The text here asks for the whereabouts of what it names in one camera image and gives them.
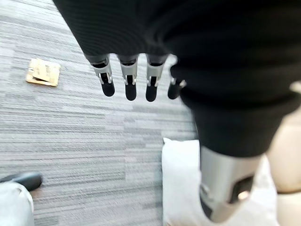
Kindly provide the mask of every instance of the beige surface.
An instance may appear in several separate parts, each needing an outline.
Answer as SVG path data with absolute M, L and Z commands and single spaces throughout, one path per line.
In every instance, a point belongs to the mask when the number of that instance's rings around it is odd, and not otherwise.
M 300 83 L 294 89 L 301 92 Z M 278 192 L 301 191 L 301 107 L 283 119 L 268 157 Z
M 301 192 L 279 194 L 277 198 L 278 222 L 281 226 L 300 226 Z

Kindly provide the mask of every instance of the small cardboard piece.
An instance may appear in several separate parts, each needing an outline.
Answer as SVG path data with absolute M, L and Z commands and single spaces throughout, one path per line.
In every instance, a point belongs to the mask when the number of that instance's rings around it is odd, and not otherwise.
M 60 69 L 61 66 L 58 63 L 33 58 L 29 63 L 26 81 L 47 86 L 57 86 Z

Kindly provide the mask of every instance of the gray fabric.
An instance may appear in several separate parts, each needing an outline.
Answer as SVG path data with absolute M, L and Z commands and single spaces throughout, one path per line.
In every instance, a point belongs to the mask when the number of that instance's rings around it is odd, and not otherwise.
M 130 102 L 113 56 L 116 93 L 105 97 L 50 0 L 0 7 L 0 177 L 43 173 L 32 192 L 36 226 L 162 225 L 162 137 L 197 138 L 189 110 L 167 97 L 167 67 L 149 103 L 140 56 Z M 62 66 L 56 88 L 25 81 L 34 57 Z
M 15 182 L 0 183 L 0 225 L 34 226 L 32 197 Z

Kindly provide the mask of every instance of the silver metal forearm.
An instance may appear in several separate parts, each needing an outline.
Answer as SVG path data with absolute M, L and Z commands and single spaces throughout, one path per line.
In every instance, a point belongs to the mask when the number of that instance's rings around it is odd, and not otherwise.
M 260 159 L 261 155 L 238 158 L 201 148 L 200 199 L 211 221 L 227 220 L 249 197 Z

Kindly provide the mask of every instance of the black fingertip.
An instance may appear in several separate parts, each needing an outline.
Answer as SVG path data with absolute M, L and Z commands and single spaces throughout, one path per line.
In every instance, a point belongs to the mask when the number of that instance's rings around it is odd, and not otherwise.
M 137 90 L 136 90 L 136 84 L 128 84 L 126 85 L 126 97 L 128 100 L 133 101 L 136 99 L 137 96 Z
M 157 96 L 157 87 L 147 86 L 146 93 L 145 93 L 145 97 L 147 101 L 153 102 L 156 99 L 156 96 Z
M 114 83 L 112 81 L 112 83 L 105 83 L 102 84 L 102 88 L 103 88 L 103 93 L 107 96 L 107 97 L 111 97 L 114 95 L 115 93 L 115 87 L 114 87 Z
M 168 88 L 168 93 L 167 93 L 169 99 L 172 99 L 172 100 L 176 99 L 180 95 L 180 90 L 181 89 L 178 84 L 175 84 L 175 85 L 170 84 L 169 88 Z

